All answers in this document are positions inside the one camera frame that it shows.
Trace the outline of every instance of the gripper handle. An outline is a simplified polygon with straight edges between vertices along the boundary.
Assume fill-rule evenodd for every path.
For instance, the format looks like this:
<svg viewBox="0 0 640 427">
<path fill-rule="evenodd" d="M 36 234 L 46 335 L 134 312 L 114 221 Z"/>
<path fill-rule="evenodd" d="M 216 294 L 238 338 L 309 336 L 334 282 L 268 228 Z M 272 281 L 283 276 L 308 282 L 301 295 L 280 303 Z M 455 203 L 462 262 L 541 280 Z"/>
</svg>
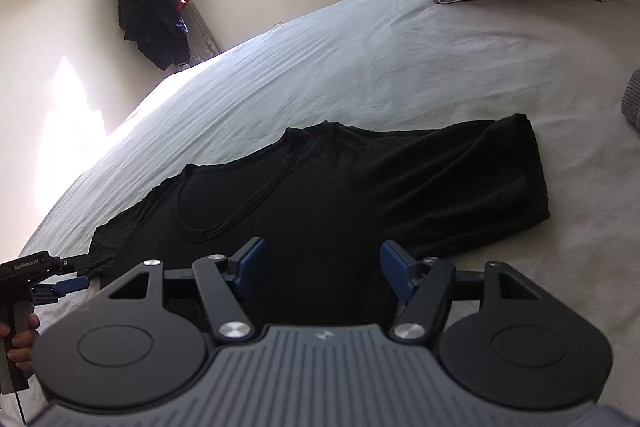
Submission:
<svg viewBox="0 0 640 427">
<path fill-rule="evenodd" d="M 10 328 L 7 335 L 0 342 L 0 393 L 16 393 L 29 388 L 24 371 L 16 367 L 15 362 L 9 360 L 6 354 L 13 349 L 14 335 L 29 328 L 28 317 L 33 312 L 33 305 L 29 301 L 17 301 L 0 305 L 0 321 Z"/>
</svg>

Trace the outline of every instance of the hanging jacket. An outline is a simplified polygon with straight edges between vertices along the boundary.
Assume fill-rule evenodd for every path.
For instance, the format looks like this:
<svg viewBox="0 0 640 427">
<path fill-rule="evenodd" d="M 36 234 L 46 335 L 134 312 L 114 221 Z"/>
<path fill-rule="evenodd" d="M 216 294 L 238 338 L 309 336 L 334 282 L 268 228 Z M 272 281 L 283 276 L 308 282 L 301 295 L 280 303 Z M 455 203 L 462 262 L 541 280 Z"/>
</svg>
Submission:
<svg viewBox="0 0 640 427">
<path fill-rule="evenodd" d="M 180 12 L 190 0 L 118 0 L 124 39 L 136 41 L 138 49 L 158 68 L 189 62 L 187 26 Z"/>
</svg>

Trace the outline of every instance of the gray ribbed plate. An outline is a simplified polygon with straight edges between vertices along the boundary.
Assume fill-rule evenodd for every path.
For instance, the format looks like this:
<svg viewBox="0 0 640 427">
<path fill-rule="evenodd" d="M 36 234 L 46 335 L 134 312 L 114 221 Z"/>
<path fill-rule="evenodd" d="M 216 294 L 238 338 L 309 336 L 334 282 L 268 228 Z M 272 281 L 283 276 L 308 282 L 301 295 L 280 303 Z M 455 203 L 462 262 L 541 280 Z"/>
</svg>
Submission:
<svg viewBox="0 0 640 427">
<path fill-rule="evenodd" d="M 566 427 L 607 411 L 586 404 L 525 413 L 488 404 L 451 381 L 427 349 L 393 343 L 377 326 L 271 327 L 255 344 L 221 349 L 196 385 L 164 405 L 126 415 L 54 405 L 33 425 Z"/>
</svg>

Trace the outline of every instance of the white bed sheet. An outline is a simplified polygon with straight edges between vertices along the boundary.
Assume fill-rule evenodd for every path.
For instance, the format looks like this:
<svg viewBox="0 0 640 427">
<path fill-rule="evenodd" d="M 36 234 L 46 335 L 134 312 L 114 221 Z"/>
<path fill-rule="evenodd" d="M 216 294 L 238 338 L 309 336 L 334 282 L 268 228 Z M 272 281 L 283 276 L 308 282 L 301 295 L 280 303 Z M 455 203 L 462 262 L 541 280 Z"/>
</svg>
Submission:
<svg viewBox="0 0 640 427">
<path fill-rule="evenodd" d="M 439 128 L 523 112 L 551 219 L 454 260 L 507 261 L 602 329 L 614 348 L 602 402 L 640 416 L 640 136 L 620 114 L 639 36 L 640 0 L 338 3 L 169 77 L 23 254 L 86 252 L 97 225 L 185 164 L 245 156 L 287 126 Z M 44 328 L 96 288 L 40 308 Z M 37 385 L 23 395 L 28 415 L 43 406 Z"/>
</svg>

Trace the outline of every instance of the finger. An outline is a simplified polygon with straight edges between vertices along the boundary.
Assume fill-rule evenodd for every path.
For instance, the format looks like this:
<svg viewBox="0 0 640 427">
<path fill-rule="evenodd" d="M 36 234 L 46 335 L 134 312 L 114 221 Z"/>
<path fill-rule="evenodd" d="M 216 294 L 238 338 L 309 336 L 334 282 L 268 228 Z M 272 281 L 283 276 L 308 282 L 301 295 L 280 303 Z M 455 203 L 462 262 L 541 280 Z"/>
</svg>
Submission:
<svg viewBox="0 0 640 427">
<path fill-rule="evenodd" d="M 31 360 L 29 362 L 16 362 L 15 367 L 28 373 L 33 373 L 33 363 Z"/>
<path fill-rule="evenodd" d="M 29 324 L 29 327 L 33 328 L 34 330 L 37 330 L 40 327 L 40 319 L 35 313 L 29 314 L 29 317 L 27 318 L 27 322 Z"/>
<path fill-rule="evenodd" d="M 39 333 L 36 330 L 26 330 L 14 336 L 15 347 L 31 347 Z"/>
<path fill-rule="evenodd" d="M 6 354 L 9 360 L 14 362 L 29 362 L 31 360 L 31 347 L 16 347 Z"/>
</svg>

